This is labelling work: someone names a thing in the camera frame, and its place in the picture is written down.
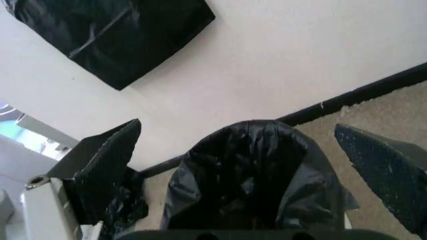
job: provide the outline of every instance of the floor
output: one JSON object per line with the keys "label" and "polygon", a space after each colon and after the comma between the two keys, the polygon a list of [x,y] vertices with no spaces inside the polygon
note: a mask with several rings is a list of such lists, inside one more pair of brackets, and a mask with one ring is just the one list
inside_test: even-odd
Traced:
{"label": "floor", "polygon": [[[395,140],[418,144],[427,149],[427,81],[396,90],[379,98],[353,106],[345,106],[340,112],[330,114],[296,128],[313,138],[327,155],[341,183],[357,199],[360,208],[349,211],[353,228],[370,229],[395,236],[398,239],[415,240],[384,207],[353,169],[346,154],[334,138],[336,123],[345,123]],[[146,181],[149,215],[137,222],[135,229],[158,229],[168,181],[175,169],[168,170]]]}

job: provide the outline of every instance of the textured black panel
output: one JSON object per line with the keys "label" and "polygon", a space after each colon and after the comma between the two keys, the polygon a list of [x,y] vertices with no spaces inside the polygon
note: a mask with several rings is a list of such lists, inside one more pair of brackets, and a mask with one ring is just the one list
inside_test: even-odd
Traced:
{"label": "textured black panel", "polygon": [[335,137],[388,210],[411,233],[425,239],[427,151],[343,124],[336,125]]}

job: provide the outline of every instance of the plastic sheeting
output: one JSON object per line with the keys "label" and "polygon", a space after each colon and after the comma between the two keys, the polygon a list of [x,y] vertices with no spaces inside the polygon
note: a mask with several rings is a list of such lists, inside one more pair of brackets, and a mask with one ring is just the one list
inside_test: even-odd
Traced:
{"label": "plastic sheeting", "polygon": [[309,137],[274,120],[205,137],[170,179],[162,229],[344,229],[356,207]]}
{"label": "plastic sheeting", "polygon": [[185,46],[214,14],[203,0],[2,0],[68,58],[121,90]]}

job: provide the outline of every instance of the white wall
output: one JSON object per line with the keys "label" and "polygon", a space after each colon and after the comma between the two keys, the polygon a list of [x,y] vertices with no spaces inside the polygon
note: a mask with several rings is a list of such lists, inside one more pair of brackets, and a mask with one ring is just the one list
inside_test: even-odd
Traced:
{"label": "white wall", "polygon": [[208,0],[217,19],[116,91],[0,12],[0,98],[76,138],[143,121],[144,169],[240,120],[278,118],[427,62],[425,0]]}

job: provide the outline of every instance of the black baseboard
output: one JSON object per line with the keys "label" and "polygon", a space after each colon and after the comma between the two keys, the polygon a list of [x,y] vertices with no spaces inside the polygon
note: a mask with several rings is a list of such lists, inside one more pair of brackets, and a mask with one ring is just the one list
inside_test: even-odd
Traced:
{"label": "black baseboard", "polygon": [[[295,113],[281,117],[277,120],[289,125],[304,124],[320,117],[336,113],[344,106],[352,106],[363,101],[378,98],[404,87],[409,87],[427,80],[427,62],[408,70],[399,72],[379,81],[357,88],[337,97],[315,104]],[[142,176],[149,178],[175,168],[180,164],[180,156],[147,168],[141,172]]]}

